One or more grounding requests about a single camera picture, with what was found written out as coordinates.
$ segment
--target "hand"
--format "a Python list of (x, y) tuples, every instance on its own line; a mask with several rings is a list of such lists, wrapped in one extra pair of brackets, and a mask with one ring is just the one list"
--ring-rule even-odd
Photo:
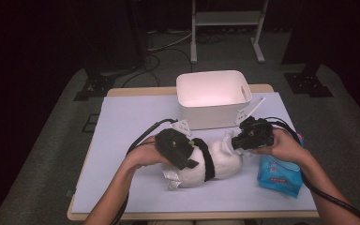
[(155, 136), (145, 139), (126, 156), (125, 160), (130, 160), (134, 165), (137, 165), (138, 168), (157, 163), (172, 165), (171, 162), (157, 150)]
[(274, 128), (274, 144), (267, 147), (253, 149), (257, 155), (270, 155), (282, 161), (289, 161), (301, 165), (312, 158), (309, 151), (303, 148), (293, 137), (282, 128)]

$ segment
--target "black strap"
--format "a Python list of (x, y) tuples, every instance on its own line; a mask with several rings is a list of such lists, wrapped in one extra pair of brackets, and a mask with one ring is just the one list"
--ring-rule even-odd
[(198, 146), (201, 151), (205, 161), (205, 179), (204, 181), (208, 181), (210, 179), (215, 178), (215, 165), (213, 164), (212, 156), (210, 155), (209, 148), (207, 144), (199, 138), (195, 138), (192, 140), (195, 146)]
[(156, 135), (156, 147), (159, 153), (180, 171), (198, 165), (197, 161), (188, 159), (194, 151), (194, 147), (189, 144), (189, 138), (177, 130), (167, 128), (160, 131)]

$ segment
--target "metal shelf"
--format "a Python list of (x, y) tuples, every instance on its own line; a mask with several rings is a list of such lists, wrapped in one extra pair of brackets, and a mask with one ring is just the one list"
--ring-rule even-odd
[(264, 63), (265, 59), (259, 46), (260, 33), (262, 32), (265, 11), (269, 0), (263, 0), (262, 10), (260, 11), (221, 11), (221, 12), (197, 12), (195, 1), (192, 0), (192, 32), (191, 32), (191, 63), (197, 63), (197, 26), (209, 25), (257, 25), (255, 37), (250, 39), (253, 50), (259, 63)]
[(260, 11), (197, 12), (197, 26), (207, 25), (257, 25)]

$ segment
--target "white storage bin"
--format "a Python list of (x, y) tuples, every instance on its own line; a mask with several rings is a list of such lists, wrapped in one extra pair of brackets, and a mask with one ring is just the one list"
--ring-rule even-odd
[(252, 99), (244, 75), (234, 70), (182, 74), (176, 88), (190, 129), (235, 127), (238, 111)]

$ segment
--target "black cable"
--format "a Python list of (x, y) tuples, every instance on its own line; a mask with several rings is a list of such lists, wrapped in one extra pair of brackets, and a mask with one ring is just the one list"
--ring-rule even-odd
[[(144, 143), (140, 143), (145, 137), (147, 137), (148, 134), (150, 134), (152, 131), (154, 131), (154, 129), (156, 129), (157, 127), (159, 127), (159, 125), (165, 123), (165, 122), (171, 122), (175, 123), (177, 122), (177, 120), (173, 120), (173, 119), (164, 119), (161, 120), (159, 122), (156, 122), (153, 126), (151, 126), (149, 129), (147, 129), (138, 139), (136, 139), (136, 141), (133, 142), (133, 144), (129, 147), (129, 149), (127, 150), (127, 154), (126, 156), (136, 147), (144, 145), (144, 144), (149, 144), (149, 143), (154, 143), (154, 142), (144, 142)], [(121, 220), (121, 217), (124, 215), (125, 210), (128, 206), (128, 199), (129, 199), (129, 193), (127, 194), (127, 197), (125, 198), (124, 202), (122, 203), (121, 208), (119, 209), (119, 212), (116, 214), (115, 218), (112, 221), (112, 225), (116, 225), (119, 223), (119, 221)]]
[(223, 33), (221, 34), (223, 38), (220, 38), (218, 35), (212, 35), (211, 31), (209, 31), (208, 34), (198, 34), (196, 42), (198, 44), (203, 45), (214, 45), (218, 44), (219, 42), (222, 42), (227, 39), (227, 36)]
[(171, 30), (168, 30), (166, 32), (164, 32), (165, 34), (168, 34), (168, 35), (172, 35), (172, 36), (184, 36), (184, 35), (189, 35), (189, 30), (179, 30), (179, 31), (171, 31)]
[[(278, 119), (276, 117), (267, 117), (265, 119), (269, 119), (269, 118), (272, 118), (272, 119)], [(300, 144), (300, 140), (297, 136), (297, 133), (292, 130), (288, 124), (285, 123), (285, 121), (281, 120), (281, 119), (278, 119), (279, 121), (275, 121), (275, 122), (268, 122), (272, 125), (277, 125), (279, 127), (282, 127), (282, 128), (285, 128), (291, 135), (292, 137)], [(331, 202), (331, 203), (334, 203), (346, 210), (348, 210), (349, 212), (353, 213), (354, 215), (356, 215), (358, 218), (360, 218), (360, 211), (353, 207), (352, 205), (338, 199), (338, 198), (335, 198), (323, 191), (321, 191), (320, 189), (318, 189), (317, 187), (313, 186), (307, 179), (307, 177), (301, 172), (301, 175), (302, 175), (302, 180), (303, 180), (303, 183), (306, 185), (306, 187), (308, 189), (310, 189), (312, 192), (314, 192), (315, 194), (321, 196), (322, 198), (326, 199), (327, 201)]]
[(335, 198), (333, 197), (332, 195), (329, 195), (329, 194), (326, 194), (325, 192), (319, 190), (318, 188), (314, 187), (309, 181), (308, 179), (306, 178), (306, 176), (301, 172), (302, 174), (302, 179), (303, 179), (303, 182), (305, 183), (306, 187), (309, 188), (312, 192), (314, 192), (315, 194), (321, 196), (322, 198), (326, 199), (327, 201), (331, 202), (331, 203), (334, 203), (346, 210), (348, 210), (349, 212), (353, 213), (354, 215), (356, 215), (358, 218), (360, 218), (360, 211), (355, 208), (354, 206), (338, 199), (338, 198)]
[(157, 86), (160, 87), (160, 78), (152, 70), (150, 70), (148, 73), (153, 76), (153, 78), (156, 80)]
[(155, 49), (148, 49), (147, 51), (149, 51), (150, 53), (156, 53), (156, 52), (159, 52), (161, 50), (164, 50), (166, 48), (169, 48), (171, 46), (174, 46), (174, 45), (177, 45), (177, 44), (180, 44), (182, 43), (183, 41), (189, 39), (191, 37), (191, 33), (188, 32), (188, 34), (184, 37), (181, 37), (180, 39), (177, 39), (176, 41), (172, 42), (172, 43), (169, 43), (167, 45), (164, 45), (164, 46), (161, 46), (161, 47), (158, 47), (158, 48), (155, 48)]
[(186, 57), (186, 59), (187, 59), (187, 61), (189, 63), (190, 72), (193, 72), (191, 59), (189, 58), (189, 56), (185, 52), (183, 52), (181, 50), (178, 50), (178, 49), (162, 49), (162, 50), (156, 51), (155, 53), (164, 52), (164, 51), (177, 51), (177, 52), (180, 52), (181, 54), (183, 54)]
[(157, 64), (156, 64), (154, 67), (149, 68), (149, 69), (147, 69), (147, 70), (144, 71), (144, 72), (140, 72), (140, 73), (138, 73), (138, 74), (135, 74), (135, 75), (131, 76), (129, 79), (127, 79), (127, 80), (122, 84), (121, 88), (124, 88), (127, 83), (129, 83), (131, 80), (135, 79), (136, 77), (139, 77), (139, 76), (141, 76), (141, 75), (143, 75), (143, 74), (145, 74), (145, 73), (148, 73), (148, 72), (156, 69), (156, 68), (159, 66), (160, 60), (159, 60), (158, 57), (154, 56), (153, 54), (149, 54), (148, 56), (151, 56), (151, 57), (156, 58), (156, 59), (157, 59)]

